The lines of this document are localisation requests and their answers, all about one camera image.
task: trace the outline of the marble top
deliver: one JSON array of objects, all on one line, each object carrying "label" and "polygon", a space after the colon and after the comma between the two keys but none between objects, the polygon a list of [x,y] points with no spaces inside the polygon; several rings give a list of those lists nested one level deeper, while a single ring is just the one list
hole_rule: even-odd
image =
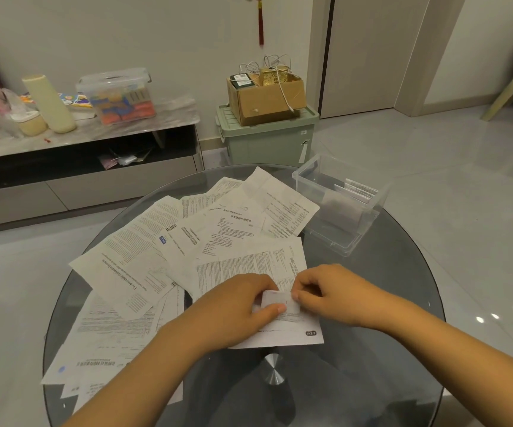
[{"label": "marble top", "polygon": [[95,117],[90,120],[80,120],[78,128],[68,133],[55,133],[47,130],[38,136],[23,138],[0,138],[0,156],[18,154],[21,152],[46,150],[65,145],[80,144],[101,139],[128,136],[167,128],[178,128],[197,124],[201,119],[197,112],[195,100],[181,97],[155,106],[157,115],[153,118],[130,121],[126,123],[104,126]]}]

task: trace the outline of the red tassel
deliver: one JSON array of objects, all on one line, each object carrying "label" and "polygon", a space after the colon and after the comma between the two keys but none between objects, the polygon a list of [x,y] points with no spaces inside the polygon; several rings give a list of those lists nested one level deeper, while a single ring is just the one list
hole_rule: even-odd
[{"label": "red tassel", "polygon": [[264,46],[264,21],[262,20],[262,0],[258,0],[258,37],[260,46]]}]

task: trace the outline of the clear plastic container with lid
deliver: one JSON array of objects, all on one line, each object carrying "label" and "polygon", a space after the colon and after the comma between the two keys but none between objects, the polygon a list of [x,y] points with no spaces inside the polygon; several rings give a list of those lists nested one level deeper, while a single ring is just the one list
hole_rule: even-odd
[{"label": "clear plastic container with lid", "polygon": [[296,191],[320,210],[304,231],[349,256],[381,212],[393,183],[382,172],[318,154],[292,174]]},{"label": "clear plastic container with lid", "polygon": [[85,94],[104,125],[155,116],[146,84],[152,82],[143,67],[82,76],[76,91]]}]

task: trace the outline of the tile floor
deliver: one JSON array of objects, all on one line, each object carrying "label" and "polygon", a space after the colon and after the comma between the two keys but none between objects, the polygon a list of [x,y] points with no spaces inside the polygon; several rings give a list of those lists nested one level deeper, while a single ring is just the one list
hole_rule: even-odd
[{"label": "tile floor", "polygon": [[[447,320],[513,356],[513,107],[490,123],[483,110],[322,120],[313,150],[398,177],[386,208],[423,251]],[[204,157],[208,168],[227,164],[222,149]],[[68,262],[119,211],[0,232],[0,426],[48,426],[48,320]],[[452,399],[442,412],[459,421],[437,425],[479,425]]]}]

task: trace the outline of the round glass table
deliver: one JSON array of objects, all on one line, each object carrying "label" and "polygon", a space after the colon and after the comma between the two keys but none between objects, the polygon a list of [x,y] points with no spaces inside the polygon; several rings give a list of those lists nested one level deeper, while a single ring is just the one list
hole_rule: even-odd
[{"label": "round glass table", "polygon": [[[294,168],[260,165],[294,187]],[[224,176],[246,179],[255,165],[207,170],[167,184],[125,209],[88,249],[166,195],[205,193]],[[444,319],[436,283],[423,255],[385,211],[349,257],[304,236],[309,267],[339,263],[377,286]],[[48,326],[43,372],[75,321],[90,286],[70,273]],[[222,350],[201,359],[184,379],[183,401],[169,405],[159,426],[430,426],[443,387],[389,336],[321,321],[324,344]],[[44,387],[48,418],[58,427],[76,397],[61,400],[62,385]]]}]

